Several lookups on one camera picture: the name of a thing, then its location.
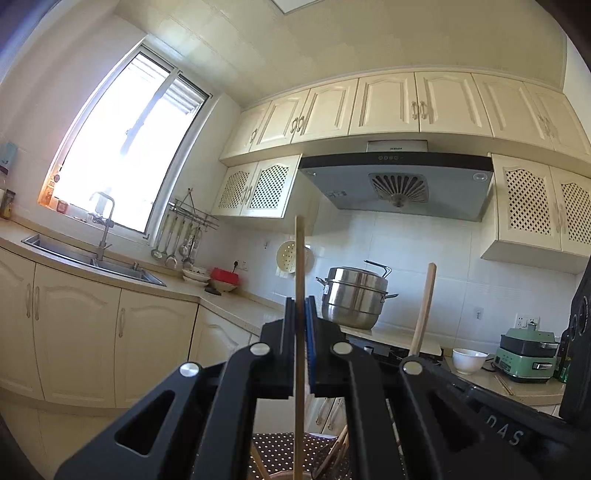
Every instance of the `red container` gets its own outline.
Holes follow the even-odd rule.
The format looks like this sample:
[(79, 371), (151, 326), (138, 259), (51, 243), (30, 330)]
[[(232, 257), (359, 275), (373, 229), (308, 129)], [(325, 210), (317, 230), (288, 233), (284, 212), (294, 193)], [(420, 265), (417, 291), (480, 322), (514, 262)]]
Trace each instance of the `red container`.
[(221, 268), (214, 268), (212, 270), (212, 278), (214, 280), (224, 281), (232, 285), (238, 285), (240, 283), (240, 277), (238, 277), (237, 273), (232, 273), (228, 270), (222, 270)]

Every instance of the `cabinet door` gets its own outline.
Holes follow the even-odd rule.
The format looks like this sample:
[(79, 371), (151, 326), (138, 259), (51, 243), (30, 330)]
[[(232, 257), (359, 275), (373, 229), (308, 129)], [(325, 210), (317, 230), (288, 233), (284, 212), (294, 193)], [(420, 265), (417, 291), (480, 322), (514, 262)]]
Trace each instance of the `cabinet door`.
[(335, 400), (333, 407), (330, 409), (326, 424), (322, 429), (324, 435), (338, 435), (347, 425), (347, 414), (345, 412), (345, 399), (339, 397)]
[(473, 73), (495, 138), (552, 148), (544, 118), (525, 83)]
[(474, 79), (461, 72), (417, 72), (421, 132), (484, 135), (491, 126)]
[(202, 367), (227, 361), (232, 354), (248, 345), (251, 334), (210, 310), (199, 307), (193, 330), (189, 360)]
[(187, 361), (197, 304), (123, 290), (115, 338), (115, 405), (128, 408)]
[(258, 133), (258, 128), (268, 108), (269, 102), (241, 113), (234, 130), (230, 134), (230, 139), (226, 144), (226, 148), (224, 148), (221, 158), (241, 155), (251, 149), (251, 145)]
[(246, 190), (252, 183), (257, 162), (230, 167), (222, 180), (212, 215), (238, 216), (244, 204)]
[(417, 86), (413, 73), (359, 79), (349, 135), (418, 132)]
[(35, 351), (47, 401), (114, 407), (120, 288), (37, 265)]
[(309, 90), (273, 100), (258, 129), (251, 151), (291, 143)]
[(313, 396), (309, 396), (308, 400), (304, 418), (304, 431), (322, 433), (335, 400), (334, 398), (316, 398)]
[(357, 82), (345, 80), (312, 88), (291, 142), (348, 135)]
[(33, 340), (35, 262), (0, 249), (0, 387), (43, 400)]
[(283, 218), (301, 155), (260, 161), (241, 216)]
[(546, 120), (554, 149), (590, 161), (589, 139), (566, 95), (537, 85), (526, 85)]
[(493, 155), (499, 240), (560, 250), (558, 207), (550, 167)]
[(550, 167), (563, 252), (591, 256), (591, 180)]

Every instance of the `kitchen faucet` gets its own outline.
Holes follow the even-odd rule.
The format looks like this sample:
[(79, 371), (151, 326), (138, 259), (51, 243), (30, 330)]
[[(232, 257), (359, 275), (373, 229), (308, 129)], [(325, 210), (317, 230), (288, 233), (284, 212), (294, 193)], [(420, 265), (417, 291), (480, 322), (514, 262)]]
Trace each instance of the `kitchen faucet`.
[(92, 221), (94, 223), (98, 223), (100, 225), (105, 226), (105, 230), (103, 231), (103, 238), (101, 239), (99, 246), (96, 248), (96, 259), (103, 260), (103, 257), (105, 256), (105, 250), (107, 250), (112, 245), (107, 245), (107, 233), (109, 233), (109, 228), (113, 228), (113, 226), (115, 225), (114, 221), (111, 220), (111, 217), (113, 216), (113, 210), (115, 210), (115, 200), (113, 200), (113, 197), (107, 195), (105, 192), (94, 192), (92, 195), (90, 195), (90, 200), (92, 200), (95, 197), (95, 195), (100, 195), (105, 199), (110, 200), (113, 204), (111, 206), (111, 212), (109, 214), (108, 219), (105, 219), (103, 216), (94, 215), (91, 213)]

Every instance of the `lattice cabinet door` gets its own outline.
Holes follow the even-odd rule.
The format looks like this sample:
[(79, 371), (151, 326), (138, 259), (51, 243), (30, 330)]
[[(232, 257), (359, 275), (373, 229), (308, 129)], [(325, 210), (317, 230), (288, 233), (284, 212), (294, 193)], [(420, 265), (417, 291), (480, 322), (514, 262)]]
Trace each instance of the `lattice cabinet door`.
[(589, 257), (591, 255), (591, 180), (550, 167), (558, 214), (562, 250)]
[(241, 216), (283, 218), (301, 155), (258, 163)]
[(560, 250), (558, 206), (550, 167), (493, 155), (499, 240)]
[(212, 215), (240, 215), (257, 165), (254, 162), (228, 169), (213, 204)]

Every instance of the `stainless steel sink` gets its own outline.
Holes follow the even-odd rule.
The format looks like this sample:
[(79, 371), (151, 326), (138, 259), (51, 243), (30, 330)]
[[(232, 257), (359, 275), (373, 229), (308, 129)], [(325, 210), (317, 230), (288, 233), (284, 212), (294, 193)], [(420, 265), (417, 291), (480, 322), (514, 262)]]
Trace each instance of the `stainless steel sink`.
[(166, 286), (164, 282), (157, 279), (143, 268), (139, 268), (136, 264), (126, 265), (115, 261), (97, 260), (93, 253), (67, 245), (45, 235), (37, 234), (30, 236), (29, 238), (22, 240), (22, 243), (31, 245), (32, 247), (36, 247), (39, 250), (43, 250), (58, 257), (72, 260), (82, 265), (88, 265), (97, 270), (114, 273), (116, 275), (121, 275), (122, 277), (134, 278), (135, 280), (141, 280), (154, 285)]

